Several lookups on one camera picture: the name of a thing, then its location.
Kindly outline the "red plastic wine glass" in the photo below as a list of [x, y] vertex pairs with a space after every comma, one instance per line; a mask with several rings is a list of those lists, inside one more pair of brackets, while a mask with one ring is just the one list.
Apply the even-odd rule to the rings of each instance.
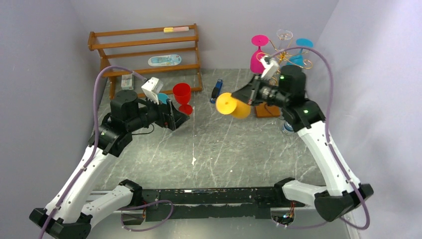
[[177, 103], [180, 104], [178, 110], [187, 115], [191, 115], [193, 107], [189, 105], [191, 100], [191, 87], [187, 83], [178, 83], [172, 89]]

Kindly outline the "yellow plastic wine glass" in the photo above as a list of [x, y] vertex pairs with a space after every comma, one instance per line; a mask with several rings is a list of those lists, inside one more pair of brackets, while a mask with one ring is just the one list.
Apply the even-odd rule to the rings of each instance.
[[244, 119], [251, 113], [251, 106], [234, 98], [232, 93], [221, 94], [215, 102], [216, 110], [222, 115]]

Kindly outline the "teal plastic wine glass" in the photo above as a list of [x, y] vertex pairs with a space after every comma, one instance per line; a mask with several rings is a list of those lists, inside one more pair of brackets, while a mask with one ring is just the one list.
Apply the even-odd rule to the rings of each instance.
[[158, 100], [163, 104], [167, 103], [168, 98], [169, 98], [168, 95], [165, 94], [165, 93], [159, 93], [158, 94]]

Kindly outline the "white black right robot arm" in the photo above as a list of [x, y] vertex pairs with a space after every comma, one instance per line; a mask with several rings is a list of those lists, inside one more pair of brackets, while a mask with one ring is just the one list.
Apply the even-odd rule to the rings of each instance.
[[249, 105], [267, 103], [281, 109], [284, 120], [310, 150], [325, 186], [301, 183], [288, 178], [274, 192], [274, 202], [281, 207], [291, 201], [314, 206], [327, 222], [339, 219], [373, 195], [370, 184], [362, 184], [345, 163], [329, 132], [326, 118], [318, 104], [306, 97], [306, 75], [299, 66], [281, 68], [277, 86], [261, 75], [254, 75], [247, 85], [231, 97]]

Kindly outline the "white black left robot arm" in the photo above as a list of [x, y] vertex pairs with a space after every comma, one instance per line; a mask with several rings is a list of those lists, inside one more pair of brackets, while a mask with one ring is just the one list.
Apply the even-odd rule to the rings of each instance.
[[171, 101], [155, 103], [140, 99], [133, 90], [119, 91], [71, 177], [57, 196], [44, 208], [34, 209], [29, 219], [56, 239], [85, 239], [114, 211], [138, 208], [144, 202], [142, 187], [128, 179], [92, 202], [87, 199], [99, 176], [131, 143], [134, 131], [152, 124], [176, 130], [188, 119]]

